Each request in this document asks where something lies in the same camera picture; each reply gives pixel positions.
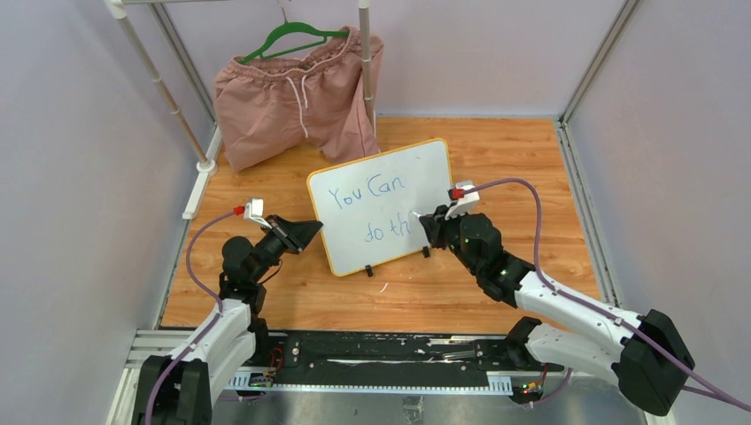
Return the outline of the yellow framed whiteboard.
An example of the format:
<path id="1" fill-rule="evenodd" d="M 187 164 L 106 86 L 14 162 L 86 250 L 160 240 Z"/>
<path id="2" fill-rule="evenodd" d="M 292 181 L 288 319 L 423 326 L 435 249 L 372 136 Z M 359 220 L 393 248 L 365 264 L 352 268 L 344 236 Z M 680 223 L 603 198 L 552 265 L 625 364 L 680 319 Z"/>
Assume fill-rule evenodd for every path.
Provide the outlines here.
<path id="1" fill-rule="evenodd" d="M 358 273 L 428 246 L 410 212 L 449 202 L 447 142 L 432 139 L 309 174 L 306 185 L 331 273 Z"/>

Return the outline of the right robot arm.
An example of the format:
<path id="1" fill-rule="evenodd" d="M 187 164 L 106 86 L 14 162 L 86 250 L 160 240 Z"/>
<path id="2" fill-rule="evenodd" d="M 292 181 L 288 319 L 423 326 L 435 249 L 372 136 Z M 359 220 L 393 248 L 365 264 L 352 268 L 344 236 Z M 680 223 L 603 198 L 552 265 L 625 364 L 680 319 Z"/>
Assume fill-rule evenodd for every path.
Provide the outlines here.
<path id="1" fill-rule="evenodd" d="M 517 369 L 536 362 L 570 367 L 615 385 L 636 407 L 670 412 L 695 362 L 673 320 L 606 305 L 550 278 L 505 250 L 483 213 L 448 217 L 448 208 L 419 216 L 432 248 L 450 251 L 490 299 L 538 313 L 554 328 L 524 317 L 508 337 L 506 357 Z"/>

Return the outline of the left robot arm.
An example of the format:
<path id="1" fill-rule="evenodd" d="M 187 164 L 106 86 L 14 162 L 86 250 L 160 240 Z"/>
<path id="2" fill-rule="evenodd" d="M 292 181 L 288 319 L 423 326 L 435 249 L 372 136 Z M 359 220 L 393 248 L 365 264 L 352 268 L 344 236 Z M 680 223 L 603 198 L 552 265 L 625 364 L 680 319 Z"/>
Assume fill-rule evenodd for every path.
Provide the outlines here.
<path id="1" fill-rule="evenodd" d="M 222 247 L 218 290 L 190 274 L 213 298 L 214 307 L 184 342 L 167 355 L 151 355 L 144 361 L 132 423 L 209 424 L 237 369 L 245 362 L 259 366 L 271 358 L 268 327 L 259 317 L 267 293 L 264 285 L 277 274 L 283 255 L 301 253 L 323 225 L 275 214 L 258 221 L 264 235 L 257 243 L 234 236 Z"/>

